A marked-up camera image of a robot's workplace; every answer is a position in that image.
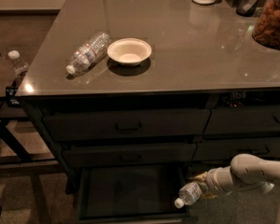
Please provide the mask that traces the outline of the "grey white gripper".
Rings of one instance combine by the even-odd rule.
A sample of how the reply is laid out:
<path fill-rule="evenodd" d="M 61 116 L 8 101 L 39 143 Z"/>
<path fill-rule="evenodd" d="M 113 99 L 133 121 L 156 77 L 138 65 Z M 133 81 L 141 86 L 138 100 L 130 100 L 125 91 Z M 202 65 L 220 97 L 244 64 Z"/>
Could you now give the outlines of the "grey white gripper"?
<path fill-rule="evenodd" d="M 216 195 L 222 194 L 224 189 L 220 186 L 218 181 L 218 172 L 221 171 L 221 168 L 211 169 L 208 172 L 204 172 L 198 175 L 192 176 L 189 180 L 195 182 L 205 182 L 210 192 L 206 192 L 202 195 L 203 199 L 214 199 Z"/>

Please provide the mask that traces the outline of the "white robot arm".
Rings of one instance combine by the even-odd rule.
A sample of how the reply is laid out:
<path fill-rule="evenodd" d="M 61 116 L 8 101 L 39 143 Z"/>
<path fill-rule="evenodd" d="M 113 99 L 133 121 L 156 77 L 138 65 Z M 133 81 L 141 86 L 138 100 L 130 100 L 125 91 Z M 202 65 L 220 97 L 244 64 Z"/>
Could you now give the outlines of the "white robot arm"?
<path fill-rule="evenodd" d="M 190 180 L 204 184 L 213 195 L 250 190 L 267 192 L 272 184 L 280 181 L 280 161 L 239 154 L 232 158 L 229 166 L 211 169 Z M 280 224 L 280 204 L 275 224 Z"/>

